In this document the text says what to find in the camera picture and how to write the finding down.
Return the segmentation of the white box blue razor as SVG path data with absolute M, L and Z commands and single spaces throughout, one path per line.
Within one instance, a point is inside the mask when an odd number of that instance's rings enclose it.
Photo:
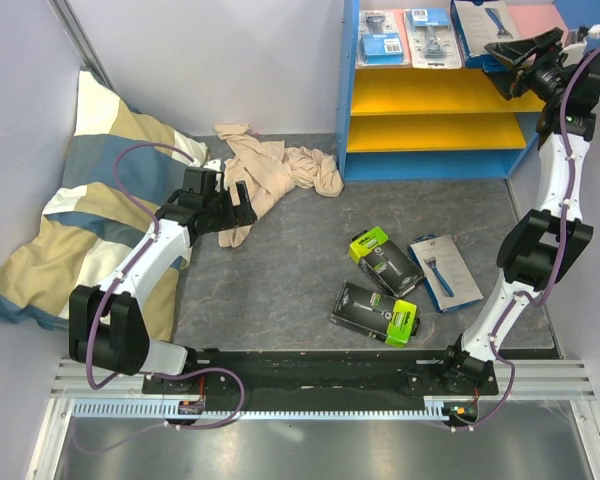
M 504 71 L 505 67 L 485 50 L 485 45 L 519 38 L 506 3 L 452 1 L 450 15 L 464 66 L 486 73 Z

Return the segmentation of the clear blister razor pack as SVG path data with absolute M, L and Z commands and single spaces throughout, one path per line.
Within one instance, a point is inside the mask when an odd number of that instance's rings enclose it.
M 457 70 L 463 66 L 450 14 L 444 8 L 411 8 L 404 23 L 416 69 Z

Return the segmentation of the blue blister razor pack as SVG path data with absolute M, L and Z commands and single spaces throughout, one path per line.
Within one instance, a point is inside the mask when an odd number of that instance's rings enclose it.
M 359 12 L 357 67 L 406 67 L 411 64 L 399 11 Z

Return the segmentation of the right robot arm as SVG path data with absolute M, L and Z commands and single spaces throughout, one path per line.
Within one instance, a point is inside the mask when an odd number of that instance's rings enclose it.
M 502 341 L 519 316 L 528 306 L 546 303 L 592 240 L 579 191 L 600 100 L 600 25 L 582 26 L 573 34 L 569 45 L 562 43 L 563 30 L 553 28 L 485 46 L 504 68 L 489 78 L 505 99 L 532 92 L 544 103 L 536 124 L 540 183 L 535 208 L 500 247 L 494 290 L 438 368 L 439 384 L 449 393 L 489 381 Z

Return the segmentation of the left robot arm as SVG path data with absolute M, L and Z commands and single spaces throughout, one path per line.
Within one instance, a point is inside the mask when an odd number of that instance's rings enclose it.
M 69 298 L 69 356 L 117 374 L 164 375 L 178 393 L 199 382 L 189 351 L 150 337 L 144 311 L 150 293 L 175 261 L 209 233 L 257 220 L 244 180 L 230 186 L 222 172 L 186 169 L 183 186 L 154 213 L 139 244 L 94 286 L 79 285 Z

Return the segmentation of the blue shelf unit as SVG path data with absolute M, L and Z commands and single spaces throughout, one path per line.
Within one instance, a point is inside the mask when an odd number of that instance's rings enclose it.
M 342 18 L 337 164 L 346 181 L 508 178 L 536 139 L 543 102 L 505 100 L 480 69 L 364 66 L 364 13 L 388 13 L 407 36 L 411 1 L 347 1 Z

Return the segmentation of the beige cloth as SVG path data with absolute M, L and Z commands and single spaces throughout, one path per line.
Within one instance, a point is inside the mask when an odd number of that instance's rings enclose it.
M 214 130 L 234 153 L 225 162 L 226 185 L 245 183 L 258 218 L 296 187 L 331 198 L 344 188 L 335 157 L 319 149 L 288 147 L 282 140 L 260 141 L 247 124 L 216 124 Z

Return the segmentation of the patchwork pillow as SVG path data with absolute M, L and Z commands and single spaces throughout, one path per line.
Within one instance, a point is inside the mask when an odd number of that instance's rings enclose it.
M 38 235 L 0 267 L 0 322 L 68 329 L 69 296 L 109 275 L 142 240 L 206 144 L 129 106 L 91 71 L 78 77 L 75 131 Z

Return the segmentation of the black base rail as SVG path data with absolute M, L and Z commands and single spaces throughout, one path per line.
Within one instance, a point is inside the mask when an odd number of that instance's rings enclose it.
M 189 350 L 184 380 L 150 380 L 146 393 L 201 393 L 213 409 L 337 410 L 411 408 L 426 396 L 490 396 L 492 362 L 442 350 Z

